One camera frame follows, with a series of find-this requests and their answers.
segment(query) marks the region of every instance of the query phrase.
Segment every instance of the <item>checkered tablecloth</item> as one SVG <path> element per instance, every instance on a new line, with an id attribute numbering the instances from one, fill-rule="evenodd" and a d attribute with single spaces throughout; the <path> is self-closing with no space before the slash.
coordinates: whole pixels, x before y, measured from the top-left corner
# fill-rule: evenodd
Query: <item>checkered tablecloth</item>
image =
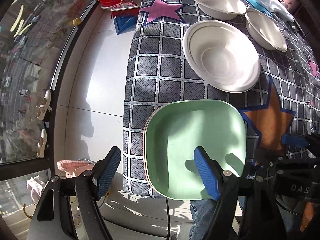
<path id="1" fill-rule="evenodd" d="M 143 0 L 142 7 L 152 0 Z M 272 77 L 283 108 L 296 111 L 290 133 L 309 134 L 318 131 L 320 80 L 314 78 L 309 60 L 314 60 L 312 50 L 303 38 L 293 33 L 288 25 L 278 20 L 288 50 L 269 51 L 259 46 L 247 33 L 244 16 L 225 21 L 241 30 L 254 44 L 261 63 L 261 74 L 254 88 L 239 94 L 218 90 L 203 81 L 192 70 L 182 50 L 182 38 L 190 25 L 212 19 L 203 13 L 193 0 L 164 0 L 188 4 L 180 10 L 185 23 L 161 18 L 142 27 L 146 14 L 139 13 L 137 27 L 131 44 L 124 103 L 123 175 L 124 191 L 157 196 L 146 181 L 142 135 L 148 117 L 167 103 L 192 99 L 219 99 L 236 108 L 266 104 L 268 83 Z M 253 158 L 258 135 L 245 122 L 247 128 L 247 156 Z M 308 158 L 306 149 L 288 147 L 289 158 Z"/>

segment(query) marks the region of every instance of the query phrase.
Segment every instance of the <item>broom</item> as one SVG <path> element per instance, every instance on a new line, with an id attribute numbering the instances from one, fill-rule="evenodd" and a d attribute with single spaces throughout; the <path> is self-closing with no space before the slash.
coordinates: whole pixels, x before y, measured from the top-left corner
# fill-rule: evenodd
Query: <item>broom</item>
<path id="1" fill-rule="evenodd" d="M 111 17 L 138 16 L 140 7 L 133 0 L 124 1 L 114 5 L 111 9 Z"/>

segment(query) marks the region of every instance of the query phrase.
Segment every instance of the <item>glass pane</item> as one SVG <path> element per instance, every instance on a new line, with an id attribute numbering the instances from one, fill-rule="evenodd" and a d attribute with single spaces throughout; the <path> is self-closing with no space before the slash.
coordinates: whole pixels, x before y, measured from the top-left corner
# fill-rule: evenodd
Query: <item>glass pane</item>
<path id="1" fill-rule="evenodd" d="M 49 180 L 46 171 L 38 171 L 14 179 L 0 181 L 0 215 L 9 215 L 22 209 L 23 203 L 32 204 L 31 191 L 27 189 L 27 180 L 39 176 L 39 180 Z"/>
<path id="2" fill-rule="evenodd" d="M 0 22 L 0 163 L 37 157 L 36 118 L 58 59 L 92 0 L 16 0 Z"/>

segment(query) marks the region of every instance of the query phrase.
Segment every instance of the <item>green container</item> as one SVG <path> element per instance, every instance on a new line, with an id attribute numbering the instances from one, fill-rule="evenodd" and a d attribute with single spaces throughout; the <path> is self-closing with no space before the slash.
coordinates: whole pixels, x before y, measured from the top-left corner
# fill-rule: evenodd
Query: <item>green container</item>
<path id="1" fill-rule="evenodd" d="M 220 100 L 174 102 L 154 112 L 146 124 L 143 145 L 151 186 L 171 199 L 210 198 L 193 160 L 197 146 L 203 146 L 222 169 L 241 176 L 246 130 L 240 113 Z"/>

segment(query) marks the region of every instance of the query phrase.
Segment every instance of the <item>orange star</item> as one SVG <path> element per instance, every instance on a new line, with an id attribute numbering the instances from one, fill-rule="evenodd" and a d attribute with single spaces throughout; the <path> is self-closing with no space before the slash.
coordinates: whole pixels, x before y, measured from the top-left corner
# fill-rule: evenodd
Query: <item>orange star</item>
<path id="1" fill-rule="evenodd" d="M 269 81 L 267 103 L 245 107 L 239 112 L 259 136 L 259 147 L 282 151 L 281 136 L 290 127 L 296 112 L 281 107 L 272 77 Z"/>

